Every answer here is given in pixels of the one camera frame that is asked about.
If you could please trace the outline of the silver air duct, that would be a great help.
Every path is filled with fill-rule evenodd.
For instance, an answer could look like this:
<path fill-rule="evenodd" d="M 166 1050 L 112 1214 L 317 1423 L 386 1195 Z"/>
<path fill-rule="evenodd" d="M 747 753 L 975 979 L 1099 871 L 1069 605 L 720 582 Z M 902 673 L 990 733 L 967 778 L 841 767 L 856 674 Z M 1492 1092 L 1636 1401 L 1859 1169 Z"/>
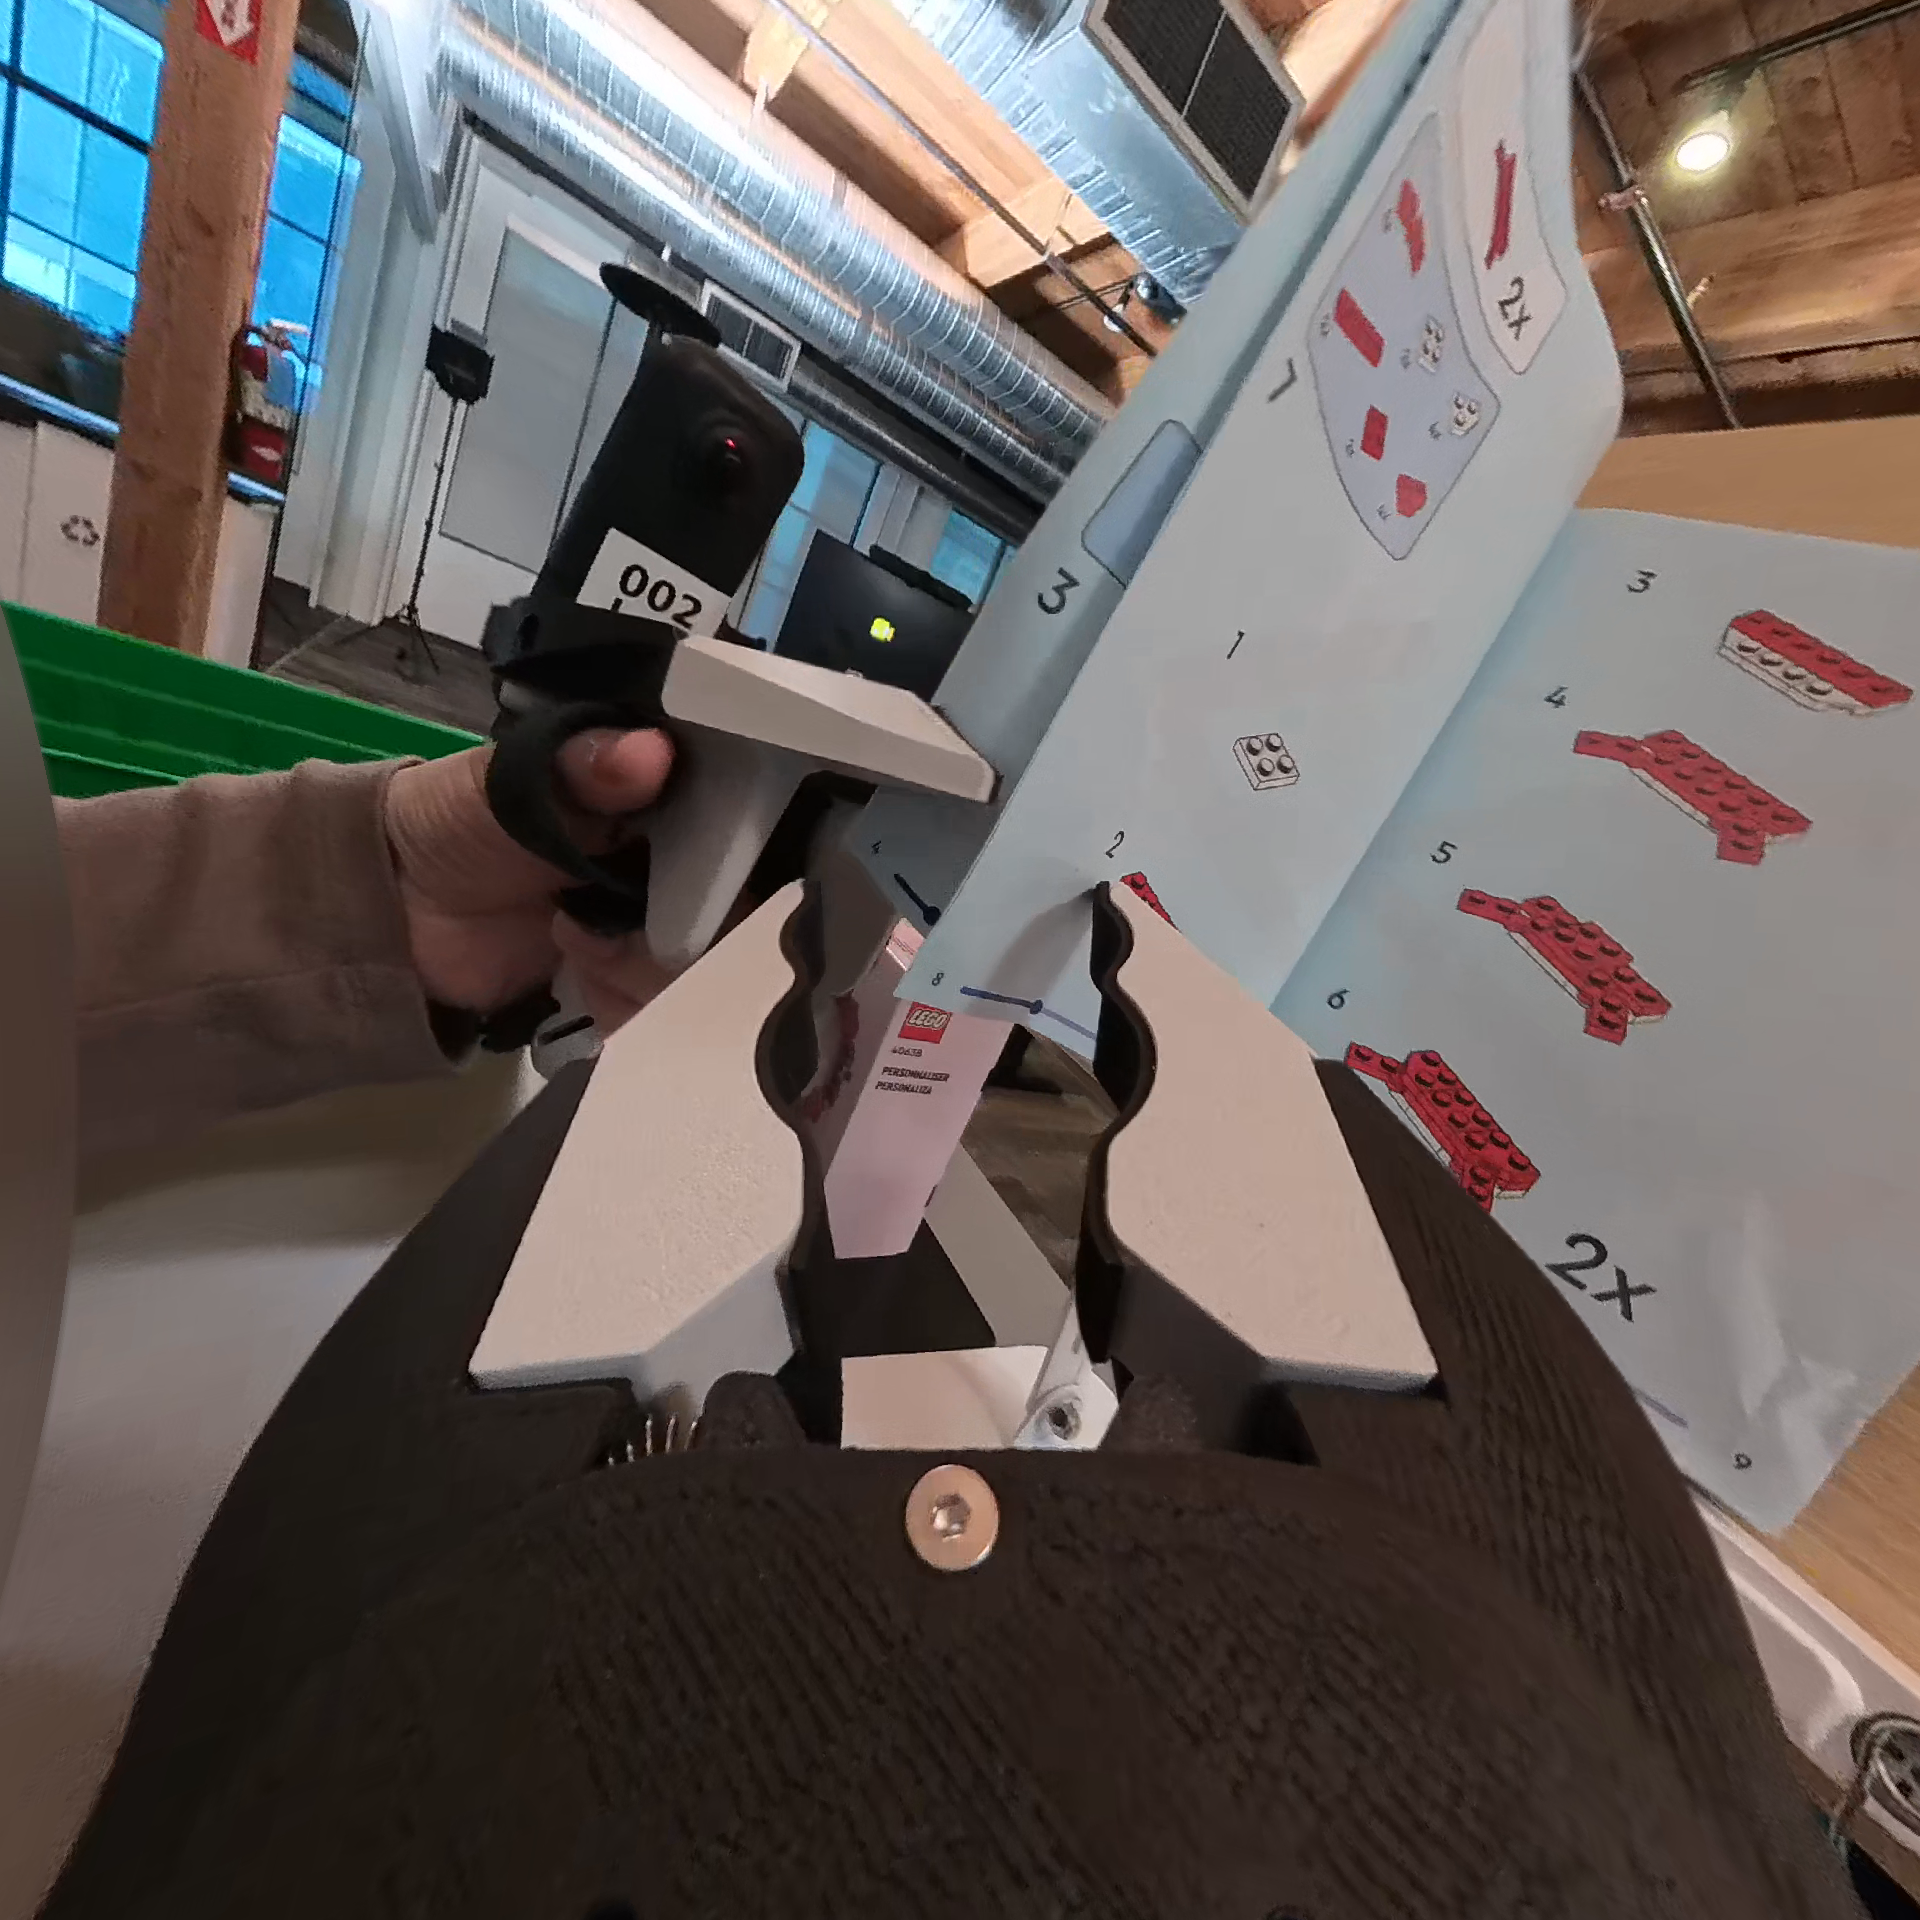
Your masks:
<path fill-rule="evenodd" d="M 897 12 L 1087 205 L 1166 304 L 1191 309 L 1273 195 L 1238 216 L 1093 44 L 1099 3 L 899 3 Z"/>
<path fill-rule="evenodd" d="M 644 11 L 444 9 L 444 92 L 849 379 L 1048 499 L 1114 406 Z"/>

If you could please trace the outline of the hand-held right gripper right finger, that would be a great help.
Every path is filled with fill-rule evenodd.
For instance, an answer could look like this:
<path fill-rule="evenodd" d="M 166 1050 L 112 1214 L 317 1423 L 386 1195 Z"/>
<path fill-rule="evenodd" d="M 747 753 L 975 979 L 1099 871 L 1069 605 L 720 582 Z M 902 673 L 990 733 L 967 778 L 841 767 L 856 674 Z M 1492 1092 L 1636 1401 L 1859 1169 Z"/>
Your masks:
<path fill-rule="evenodd" d="M 1089 900 L 1095 1078 L 1077 1313 L 1091 1357 L 1188 1394 L 1423 1394 L 1438 1363 L 1318 1060 L 1125 887 Z"/>

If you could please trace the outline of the wooden post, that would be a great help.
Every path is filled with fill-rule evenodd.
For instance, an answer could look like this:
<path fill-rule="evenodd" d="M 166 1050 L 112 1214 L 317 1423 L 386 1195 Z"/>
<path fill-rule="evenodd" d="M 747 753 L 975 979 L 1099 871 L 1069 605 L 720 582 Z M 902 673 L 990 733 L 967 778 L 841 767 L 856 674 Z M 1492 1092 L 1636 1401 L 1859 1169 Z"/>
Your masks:
<path fill-rule="evenodd" d="M 258 62 L 164 9 L 156 133 L 112 456 L 98 614 L 201 654 L 229 500 L 229 353 L 248 325 L 298 38 L 298 3 L 262 3 Z"/>

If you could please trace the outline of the ceiling vent grille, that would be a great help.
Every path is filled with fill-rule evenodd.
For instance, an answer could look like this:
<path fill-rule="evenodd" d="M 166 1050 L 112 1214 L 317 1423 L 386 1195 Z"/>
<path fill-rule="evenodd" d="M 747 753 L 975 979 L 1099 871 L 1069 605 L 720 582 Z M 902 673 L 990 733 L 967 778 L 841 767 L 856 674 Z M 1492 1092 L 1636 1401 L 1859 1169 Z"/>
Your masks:
<path fill-rule="evenodd" d="M 1085 33 L 1238 219 L 1267 198 L 1304 110 L 1238 4 L 1099 3 Z"/>

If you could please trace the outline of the pale blue instruction booklet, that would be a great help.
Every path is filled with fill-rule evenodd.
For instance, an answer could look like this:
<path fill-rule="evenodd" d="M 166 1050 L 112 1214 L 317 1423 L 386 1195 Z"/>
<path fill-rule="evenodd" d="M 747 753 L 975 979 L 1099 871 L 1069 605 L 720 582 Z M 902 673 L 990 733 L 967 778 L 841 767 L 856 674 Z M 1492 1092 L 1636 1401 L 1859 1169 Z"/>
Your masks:
<path fill-rule="evenodd" d="M 1132 883 L 1790 1524 L 1917 1371 L 1917 552 L 1587 512 L 1572 4 L 1466 4 L 925 938 L 1093 1050 Z"/>

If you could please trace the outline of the red fire extinguisher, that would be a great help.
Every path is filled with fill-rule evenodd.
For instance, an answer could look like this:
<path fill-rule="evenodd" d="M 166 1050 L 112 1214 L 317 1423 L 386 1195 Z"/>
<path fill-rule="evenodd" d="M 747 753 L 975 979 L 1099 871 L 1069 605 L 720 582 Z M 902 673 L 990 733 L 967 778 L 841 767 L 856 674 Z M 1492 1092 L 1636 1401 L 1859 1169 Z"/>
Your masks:
<path fill-rule="evenodd" d="M 287 491 L 302 404 L 301 348 L 310 328 L 287 318 L 250 322 L 229 350 L 229 412 L 222 458 L 276 494 Z"/>

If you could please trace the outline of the small wall vent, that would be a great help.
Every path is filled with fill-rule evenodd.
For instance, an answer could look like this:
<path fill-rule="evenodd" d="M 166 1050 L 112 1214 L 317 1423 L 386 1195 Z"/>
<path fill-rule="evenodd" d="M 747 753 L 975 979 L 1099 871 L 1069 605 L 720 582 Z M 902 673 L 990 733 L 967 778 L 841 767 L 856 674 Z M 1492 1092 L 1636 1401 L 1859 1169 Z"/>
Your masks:
<path fill-rule="evenodd" d="M 701 290 L 701 311 L 719 348 L 774 390 L 789 390 L 804 342 L 716 283 Z"/>

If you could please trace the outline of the black floor lamp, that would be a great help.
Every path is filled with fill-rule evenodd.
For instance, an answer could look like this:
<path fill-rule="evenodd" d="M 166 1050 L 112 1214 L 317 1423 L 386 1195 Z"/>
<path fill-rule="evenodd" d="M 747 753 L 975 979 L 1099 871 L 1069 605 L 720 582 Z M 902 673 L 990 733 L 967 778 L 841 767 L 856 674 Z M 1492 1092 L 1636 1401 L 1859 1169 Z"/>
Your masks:
<path fill-rule="evenodd" d="M 634 267 L 608 261 L 598 268 L 598 281 L 612 302 L 636 316 L 651 336 L 680 339 L 714 350 L 723 345 L 720 330 L 694 302 Z"/>

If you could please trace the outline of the white metal stand frame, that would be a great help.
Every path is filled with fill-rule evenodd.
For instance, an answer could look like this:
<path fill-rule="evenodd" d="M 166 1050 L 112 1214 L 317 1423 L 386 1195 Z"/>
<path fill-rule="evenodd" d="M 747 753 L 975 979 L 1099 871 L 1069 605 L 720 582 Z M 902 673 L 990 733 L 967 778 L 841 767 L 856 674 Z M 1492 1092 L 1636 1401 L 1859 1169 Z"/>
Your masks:
<path fill-rule="evenodd" d="M 933 1333 L 882 1335 L 882 1347 L 902 1347 L 904 1354 L 849 1363 L 842 1442 L 866 1451 L 1093 1451 L 1119 1407 L 1106 1373 L 1080 1360 L 1048 1401 L 1038 1394 L 1051 1342 L 1069 1313 L 1067 1288 L 1041 1251 L 963 1150 L 925 1212 L 934 1249 L 959 1272 L 965 1302 L 989 1318 L 989 1333 L 963 1335 L 959 1353 L 939 1353 Z M 1738 1524 L 1711 1509 L 1703 1518 L 1788 1741 L 1822 1781 L 1846 1788 L 1856 1723 L 1882 1712 L 1917 1716 L 1917 1670 Z M 1862 1841 L 1872 1831 L 1904 1846 L 1874 1816 L 1854 1837 Z"/>

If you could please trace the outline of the white framed glass door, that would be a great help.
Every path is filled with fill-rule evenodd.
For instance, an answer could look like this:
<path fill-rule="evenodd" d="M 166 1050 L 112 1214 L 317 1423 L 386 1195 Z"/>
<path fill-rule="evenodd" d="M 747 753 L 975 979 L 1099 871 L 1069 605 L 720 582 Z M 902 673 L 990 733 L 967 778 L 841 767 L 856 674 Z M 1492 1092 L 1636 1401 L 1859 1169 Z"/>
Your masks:
<path fill-rule="evenodd" d="M 282 511 L 280 578 L 329 613 L 372 621 L 409 595 L 446 401 L 428 330 L 487 339 L 492 387 L 458 428 L 421 595 L 428 630 L 474 645 L 483 617 L 525 595 L 564 507 L 630 387 L 644 327 L 598 270 L 630 240 L 480 134 L 455 134 L 431 235 L 372 107 L 340 254 L 323 395 Z"/>

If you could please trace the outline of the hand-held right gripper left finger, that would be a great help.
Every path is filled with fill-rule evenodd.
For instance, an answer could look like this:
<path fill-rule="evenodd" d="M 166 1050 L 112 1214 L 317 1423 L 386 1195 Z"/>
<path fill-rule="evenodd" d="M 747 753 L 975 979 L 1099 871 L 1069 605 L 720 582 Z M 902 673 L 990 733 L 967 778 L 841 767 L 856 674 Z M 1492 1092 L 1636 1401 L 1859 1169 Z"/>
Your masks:
<path fill-rule="evenodd" d="M 821 891 L 797 881 L 603 1047 L 469 1363 L 483 1388 L 710 1388 L 797 1354 Z"/>

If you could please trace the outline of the green plastic bin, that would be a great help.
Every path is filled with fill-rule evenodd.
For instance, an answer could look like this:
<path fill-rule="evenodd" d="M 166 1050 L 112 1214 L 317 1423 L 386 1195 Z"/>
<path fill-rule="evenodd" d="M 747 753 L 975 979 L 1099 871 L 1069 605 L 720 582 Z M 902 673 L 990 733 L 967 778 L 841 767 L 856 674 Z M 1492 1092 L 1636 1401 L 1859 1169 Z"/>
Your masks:
<path fill-rule="evenodd" d="M 480 746 L 424 722 L 143 638 L 5 605 L 50 792 L 92 801 L 302 763 L 437 760 Z"/>

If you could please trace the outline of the grey sprinkler pipe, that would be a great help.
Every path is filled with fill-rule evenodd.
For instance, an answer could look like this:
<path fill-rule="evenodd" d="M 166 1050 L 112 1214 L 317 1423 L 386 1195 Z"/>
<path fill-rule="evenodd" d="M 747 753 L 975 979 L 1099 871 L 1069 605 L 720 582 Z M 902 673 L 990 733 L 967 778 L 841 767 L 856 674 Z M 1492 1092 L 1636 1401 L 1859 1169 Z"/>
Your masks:
<path fill-rule="evenodd" d="M 1735 397 L 1726 387 L 1704 333 L 1694 321 L 1694 311 L 1669 248 L 1667 232 L 1654 216 L 1639 173 L 1620 145 L 1620 134 L 1614 129 L 1600 91 L 1588 74 L 1584 54 L 1572 58 L 1570 79 L 1572 97 L 1588 133 L 1593 133 L 1597 154 L 1609 180 L 1609 192 L 1602 197 L 1602 205 L 1617 212 L 1633 230 L 1647 276 L 1684 350 L 1692 376 L 1704 397 L 1711 398 L 1720 426 L 1736 430 L 1742 426 L 1742 421 Z"/>

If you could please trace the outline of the person's left hand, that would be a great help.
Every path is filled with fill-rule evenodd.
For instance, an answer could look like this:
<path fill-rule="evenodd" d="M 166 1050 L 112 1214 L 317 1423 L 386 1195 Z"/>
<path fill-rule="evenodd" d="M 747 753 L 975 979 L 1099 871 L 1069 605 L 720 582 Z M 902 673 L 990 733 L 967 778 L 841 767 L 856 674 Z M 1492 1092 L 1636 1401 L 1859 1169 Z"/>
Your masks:
<path fill-rule="evenodd" d="M 409 763 L 382 797 L 407 949 L 437 1034 L 465 1050 L 556 974 L 614 1032 L 667 993 L 674 971 L 644 935 L 590 932 L 563 913 L 564 875 L 494 819 L 492 760 L 492 746 L 477 746 Z"/>

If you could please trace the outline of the black monitor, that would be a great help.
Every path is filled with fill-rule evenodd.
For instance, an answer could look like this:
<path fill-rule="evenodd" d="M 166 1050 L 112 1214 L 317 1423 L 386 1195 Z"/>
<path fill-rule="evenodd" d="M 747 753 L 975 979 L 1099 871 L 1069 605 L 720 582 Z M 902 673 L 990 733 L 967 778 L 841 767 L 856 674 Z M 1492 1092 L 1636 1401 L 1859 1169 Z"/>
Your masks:
<path fill-rule="evenodd" d="M 965 592 L 897 554 L 816 534 L 772 652 L 930 701 L 975 618 Z"/>

